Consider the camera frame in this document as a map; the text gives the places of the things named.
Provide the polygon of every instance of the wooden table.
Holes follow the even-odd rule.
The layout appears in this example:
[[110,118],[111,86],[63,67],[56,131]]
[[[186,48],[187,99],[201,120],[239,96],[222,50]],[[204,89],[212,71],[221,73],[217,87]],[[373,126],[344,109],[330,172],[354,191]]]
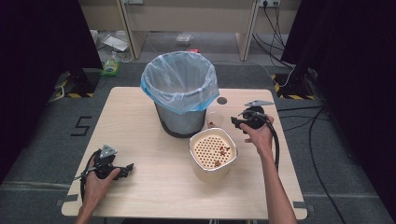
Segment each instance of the wooden table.
[[[230,117],[237,116],[253,100],[273,101],[266,90],[220,89],[226,105],[214,101],[207,112],[224,116],[221,126],[234,140],[239,155],[230,173],[219,182],[200,180],[192,170],[189,139],[179,139],[165,132],[154,103],[140,88],[117,87],[108,96],[76,176],[91,154],[104,144],[118,154],[113,164],[134,163],[127,178],[114,181],[107,196],[97,207],[99,217],[158,217],[267,219],[262,166],[256,148],[247,144],[241,130],[235,129]],[[285,136],[275,105],[263,107],[275,118],[279,137],[279,175],[290,202],[303,202]],[[79,194],[79,181],[74,181],[68,195]],[[62,213],[76,216],[81,199],[64,203]],[[298,219],[306,218],[304,208],[294,208]]]

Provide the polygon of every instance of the right hand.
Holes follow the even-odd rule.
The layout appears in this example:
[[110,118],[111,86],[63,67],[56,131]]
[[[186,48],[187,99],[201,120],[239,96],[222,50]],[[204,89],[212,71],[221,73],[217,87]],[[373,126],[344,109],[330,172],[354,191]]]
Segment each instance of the right hand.
[[[274,122],[274,118],[265,115],[271,123]],[[247,132],[249,138],[245,139],[246,143],[253,143],[257,148],[257,153],[259,153],[262,159],[272,159],[272,139],[273,135],[271,130],[268,128],[266,124],[262,125],[259,129],[252,129],[248,125],[242,123],[239,126],[243,131]]]

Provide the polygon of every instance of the human hand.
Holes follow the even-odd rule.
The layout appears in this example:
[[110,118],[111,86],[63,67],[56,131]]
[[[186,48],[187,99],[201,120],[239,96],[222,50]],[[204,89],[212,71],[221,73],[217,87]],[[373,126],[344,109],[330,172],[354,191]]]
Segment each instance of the human hand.
[[[90,167],[93,166],[93,160],[90,162]],[[79,209],[76,223],[89,223],[93,211],[99,202],[105,198],[111,182],[119,172],[120,168],[114,169],[106,179],[99,179],[94,171],[88,173],[85,183],[84,203]]]
[[[274,118],[265,115],[271,123],[274,122]],[[245,131],[249,138],[245,139],[246,143],[253,143],[257,148],[257,153],[259,153],[262,159],[271,159],[273,158],[272,154],[272,139],[273,135],[271,130],[268,128],[266,124],[262,125],[259,129],[252,129],[245,123],[240,124],[240,128]]]
[[99,204],[105,198],[113,179],[119,172],[120,168],[114,169],[106,179],[100,179],[95,172],[89,172],[85,183],[84,204],[94,204],[95,206]]

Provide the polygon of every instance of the yellow black tape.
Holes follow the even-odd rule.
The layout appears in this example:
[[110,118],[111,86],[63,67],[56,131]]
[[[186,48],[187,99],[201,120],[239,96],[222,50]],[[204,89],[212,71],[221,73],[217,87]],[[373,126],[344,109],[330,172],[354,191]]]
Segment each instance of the yellow black tape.
[[68,92],[68,93],[65,93],[64,96],[71,97],[71,98],[84,98],[84,97],[93,97],[93,93]]
[[[64,82],[62,82],[61,86],[65,87],[67,84],[68,78],[66,78],[64,80]],[[61,96],[60,92],[57,92],[56,97]],[[93,97],[93,92],[65,92],[64,96],[66,97],[70,97],[70,98],[86,98],[86,97]]]
[[[276,75],[271,75],[271,78],[273,80],[276,79]],[[289,87],[280,87],[276,82],[274,82],[274,84],[276,95],[279,98],[292,100],[315,100],[314,95],[308,89],[309,87],[306,87],[304,89],[299,88],[298,90],[291,90]]]

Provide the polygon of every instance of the human arm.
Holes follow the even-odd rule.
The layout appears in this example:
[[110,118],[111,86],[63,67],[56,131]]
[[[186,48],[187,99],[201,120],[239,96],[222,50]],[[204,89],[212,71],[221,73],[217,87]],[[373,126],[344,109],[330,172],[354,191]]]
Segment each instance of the human arm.
[[93,211],[99,202],[105,198],[111,182],[119,172],[120,168],[114,169],[106,179],[99,179],[95,172],[88,173],[85,184],[84,203],[78,210],[76,224],[90,223]]
[[[266,116],[271,123],[274,121],[274,118]],[[260,129],[254,130],[246,124],[241,124],[240,128],[249,135],[245,142],[254,144],[262,160],[262,173],[270,223],[297,223],[274,163],[272,152],[273,135],[270,129],[267,125],[263,125]]]

